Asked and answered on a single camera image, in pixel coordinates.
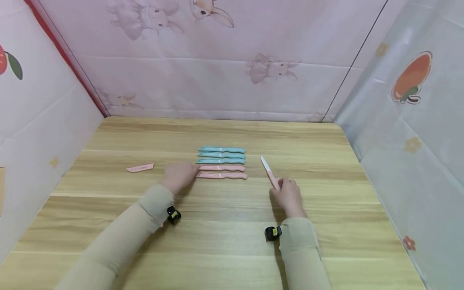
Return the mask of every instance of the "hand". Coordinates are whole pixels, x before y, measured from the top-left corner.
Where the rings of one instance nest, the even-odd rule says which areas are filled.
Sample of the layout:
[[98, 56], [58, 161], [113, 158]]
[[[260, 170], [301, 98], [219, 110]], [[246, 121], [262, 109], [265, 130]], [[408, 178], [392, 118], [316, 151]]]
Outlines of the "hand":
[[308, 216], [303, 209], [300, 187], [296, 185], [296, 182], [293, 179], [281, 178], [279, 185], [280, 189], [271, 188], [269, 193], [276, 198], [287, 218], [307, 218]]
[[199, 168], [199, 165], [189, 162], [168, 165], [164, 168], [164, 179], [160, 184], [176, 195], [192, 182]]

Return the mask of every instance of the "beige sleeve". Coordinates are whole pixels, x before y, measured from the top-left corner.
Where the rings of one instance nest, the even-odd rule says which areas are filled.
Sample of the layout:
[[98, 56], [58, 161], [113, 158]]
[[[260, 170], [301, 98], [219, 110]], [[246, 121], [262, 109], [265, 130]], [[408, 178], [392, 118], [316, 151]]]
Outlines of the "beige sleeve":
[[117, 217], [83, 252], [55, 290], [108, 290], [121, 268], [168, 218], [172, 193], [155, 185]]
[[280, 252], [290, 290], [330, 290], [319, 256], [313, 224], [307, 218], [290, 218], [280, 226]]

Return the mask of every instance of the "white wall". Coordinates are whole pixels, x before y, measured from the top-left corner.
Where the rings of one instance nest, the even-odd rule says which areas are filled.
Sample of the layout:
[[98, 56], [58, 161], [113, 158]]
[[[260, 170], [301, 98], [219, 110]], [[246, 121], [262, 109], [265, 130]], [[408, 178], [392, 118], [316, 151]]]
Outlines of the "white wall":
[[[426, 286], [462, 289], [464, 2], [410, 0], [384, 43], [336, 122]], [[420, 103], [398, 101], [414, 86]]]
[[1, 263], [103, 117], [23, 1], [0, 1], [0, 27], [23, 71], [0, 75]]

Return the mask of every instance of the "red trim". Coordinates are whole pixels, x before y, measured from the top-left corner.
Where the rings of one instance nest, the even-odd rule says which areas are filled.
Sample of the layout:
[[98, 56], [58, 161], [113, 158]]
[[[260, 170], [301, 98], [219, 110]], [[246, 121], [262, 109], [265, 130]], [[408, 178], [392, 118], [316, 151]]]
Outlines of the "red trim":
[[34, 7], [34, 5], [31, 3], [31, 0], [24, 0], [24, 2], [29, 5], [29, 7], [32, 9], [32, 13], [34, 13], [34, 16], [35, 18], [37, 19], [37, 21], [39, 22], [40, 26], [42, 26], [42, 29], [45, 31], [45, 33], [47, 33], [48, 37], [53, 41], [53, 43], [55, 44], [56, 48], [58, 49], [59, 53], [61, 54], [61, 57], [63, 57], [64, 61], [69, 65], [69, 67], [72, 69], [72, 71], [74, 72], [74, 74], [76, 75], [77, 79], [79, 80], [79, 82], [82, 84], [82, 86], [85, 88], [85, 90], [87, 91], [87, 93], [89, 94], [89, 96], [91, 97], [92, 101], [95, 103], [95, 105], [97, 106], [97, 108], [100, 110], [100, 112], [103, 114], [103, 116], [105, 117], [108, 117], [109, 116], [109, 113], [108, 111], [106, 110], [105, 106], [103, 106], [103, 104], [101, 103], [100, 99], [98, 97], [96, 97], [95, 95], [93, 95], [90, 90], [88, 88], [85, 87], [85, 84], [84, 82], [82, 81], [82, 78], [79, 76], [79, 74], [77, 73], [77, 70], [76, 68], [72, 65], [71, 61], [69, 60], [68, 56], [66, 55], [66, 53], [64, 52], [63, 48], [59, 45], [56, 37], [53, 35], [53, 33], [51, 32], [50, 28], [48, 28], [47, 24], [45, 23], [44, 19], [42, 18], [42, 16], [40, 16], [39, 12], [37, 11], [37, 9]]

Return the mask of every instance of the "green leaf illustration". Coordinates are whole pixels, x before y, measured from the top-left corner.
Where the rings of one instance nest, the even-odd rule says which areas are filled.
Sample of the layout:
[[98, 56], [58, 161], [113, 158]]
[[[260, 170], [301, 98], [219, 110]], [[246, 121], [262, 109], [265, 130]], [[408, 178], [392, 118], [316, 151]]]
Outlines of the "green leaf illustration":
[[19, 64], [19, 61], [9, 52], [5, 52], [8, 55], [8, 62], [10, 63], [11, 69], [17, 78], [23, 79], [23, 69]]

